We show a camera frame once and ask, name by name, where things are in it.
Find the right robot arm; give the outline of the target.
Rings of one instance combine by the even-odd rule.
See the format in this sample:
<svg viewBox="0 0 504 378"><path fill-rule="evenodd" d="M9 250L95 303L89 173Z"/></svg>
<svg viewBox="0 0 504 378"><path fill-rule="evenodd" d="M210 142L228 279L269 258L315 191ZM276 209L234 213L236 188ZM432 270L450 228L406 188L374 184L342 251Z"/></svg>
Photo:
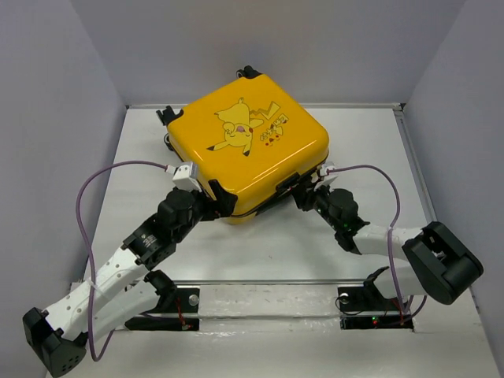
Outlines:
<svg viewBox="0 0 504 378"><path fill-rule="evenodd" d="M484 273L480 260L441 222L423 228L384 227L363 220L346 189L298 185L292 194L300 210L322 217L343 250L387 258L387 265L365 278L362 298L370 308L417 295L450 305Z"/></svg>

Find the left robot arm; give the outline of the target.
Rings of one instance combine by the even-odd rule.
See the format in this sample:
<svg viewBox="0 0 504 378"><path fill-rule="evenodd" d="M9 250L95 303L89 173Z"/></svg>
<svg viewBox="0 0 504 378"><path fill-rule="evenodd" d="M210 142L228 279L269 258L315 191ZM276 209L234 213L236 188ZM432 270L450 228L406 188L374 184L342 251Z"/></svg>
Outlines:
<svg viewBox="0 0 504 378"><path fill-rule="evenodd" d="M238 202L217 180L209 187L210 195L174 187L90 278L58 302L23 315L26 340L51 376L68 374L92 341L135 315L172 306L176 285L157 266L197 223L230 217Z"/></svg>

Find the yellow hard-shell suitcase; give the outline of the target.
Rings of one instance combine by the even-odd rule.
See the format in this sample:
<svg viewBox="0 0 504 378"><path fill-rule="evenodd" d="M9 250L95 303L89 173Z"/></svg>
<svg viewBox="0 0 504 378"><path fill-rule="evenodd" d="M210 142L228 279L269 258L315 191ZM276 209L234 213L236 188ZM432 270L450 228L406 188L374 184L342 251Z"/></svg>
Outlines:
<svg viewBox="0 0 504 378"><path fill-rule="evenodd" d="M329 136L284 89L251 66L231 83L185 105L156 112L165 144L198 166L210 195L216 179L239 197L231 224L244 223L288 197L328 158Z"/></svg>

